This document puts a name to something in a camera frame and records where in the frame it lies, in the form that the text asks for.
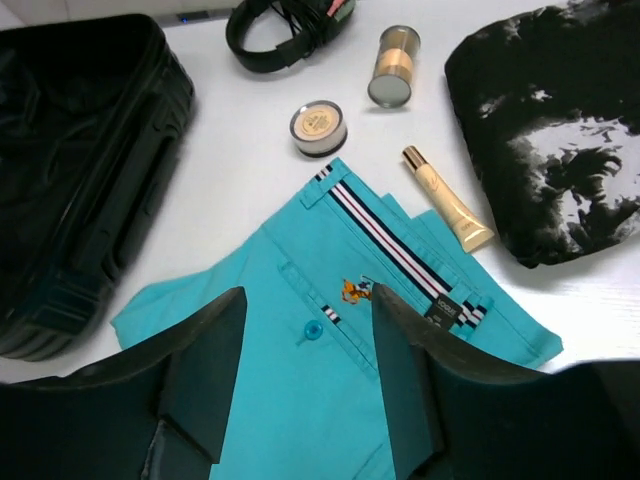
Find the turquoise shorts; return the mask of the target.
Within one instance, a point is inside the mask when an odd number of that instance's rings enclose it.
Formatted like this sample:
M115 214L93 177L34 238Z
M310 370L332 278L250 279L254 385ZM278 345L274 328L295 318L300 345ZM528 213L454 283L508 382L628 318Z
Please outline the turquoise shorts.
M528 368L561 339L522 309L428 211L408 217L334 160L211 268L142 289L113 319L129 348L244 288L244 343L215 479L391 479L372 330L384 284L445 327Z

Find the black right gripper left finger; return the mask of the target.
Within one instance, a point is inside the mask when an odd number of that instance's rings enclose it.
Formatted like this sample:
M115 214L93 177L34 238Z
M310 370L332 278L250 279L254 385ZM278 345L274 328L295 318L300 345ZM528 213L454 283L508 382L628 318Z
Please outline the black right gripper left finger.
M246 310L244 289L231 288L66 377L2 385L2 478L208 478L220 461Z

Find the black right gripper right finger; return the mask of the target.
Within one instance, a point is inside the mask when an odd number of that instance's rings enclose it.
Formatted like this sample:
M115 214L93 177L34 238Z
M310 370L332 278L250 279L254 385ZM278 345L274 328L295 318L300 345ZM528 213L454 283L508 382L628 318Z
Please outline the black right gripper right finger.
M400 479L635 479L639 364L583 362L553 374L490 355L384 285L372 319Z

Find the black white tie-dye shirt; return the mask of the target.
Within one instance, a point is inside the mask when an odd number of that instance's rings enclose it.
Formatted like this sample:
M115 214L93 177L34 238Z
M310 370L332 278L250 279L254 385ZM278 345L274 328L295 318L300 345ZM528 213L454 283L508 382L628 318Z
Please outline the black white tie-dye shirt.
M639 5L569 1L487 25L445 64L499 237L555 265L639 231Z

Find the black hard-shell suitcase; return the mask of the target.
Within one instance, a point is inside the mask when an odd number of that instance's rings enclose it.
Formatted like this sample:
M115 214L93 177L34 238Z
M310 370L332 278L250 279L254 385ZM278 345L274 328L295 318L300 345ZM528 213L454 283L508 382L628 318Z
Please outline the black hard-shell suitcase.
M99 323L162 202L194 86L149 16L1 34L1 354Z

